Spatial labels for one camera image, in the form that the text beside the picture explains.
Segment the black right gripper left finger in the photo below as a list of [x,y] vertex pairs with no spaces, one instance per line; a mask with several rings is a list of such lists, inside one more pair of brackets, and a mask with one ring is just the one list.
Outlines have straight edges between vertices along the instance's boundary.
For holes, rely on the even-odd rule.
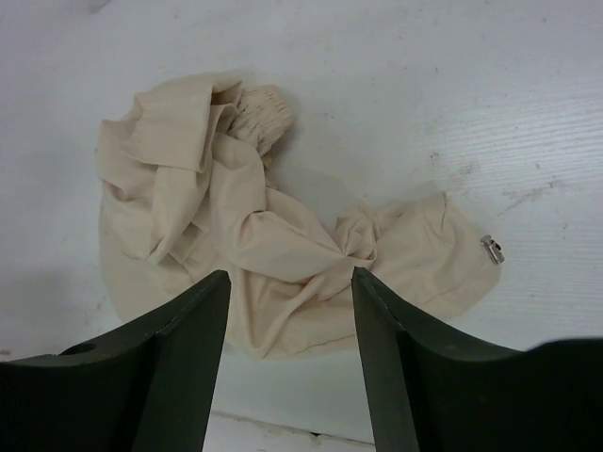
[[2,363],[2,449],[201,450],[230,293],[228,274],[217,270],[58,355]]

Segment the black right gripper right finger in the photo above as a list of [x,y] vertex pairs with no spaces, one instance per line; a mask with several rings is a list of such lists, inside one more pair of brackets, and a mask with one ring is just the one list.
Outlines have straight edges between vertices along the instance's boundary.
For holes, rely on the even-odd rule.
[[378,450],[601,449],[600,339],[513,350],[425,313],[364,268],[351,288]]

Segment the beige trousers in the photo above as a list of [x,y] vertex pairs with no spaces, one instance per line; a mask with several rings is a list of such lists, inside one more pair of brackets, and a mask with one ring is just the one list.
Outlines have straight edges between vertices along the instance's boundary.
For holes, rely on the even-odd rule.
[[295,359],[355,347],[356,267],[442,320],[496,286],[501,266],[482,231],[441,192],[352,208],[328,232],[265,174],[294,120],[273,86],[195,74],[137,94],[121,119],[101,123],[99,259],[121,320],[223,269],[227,343],[257,359]]

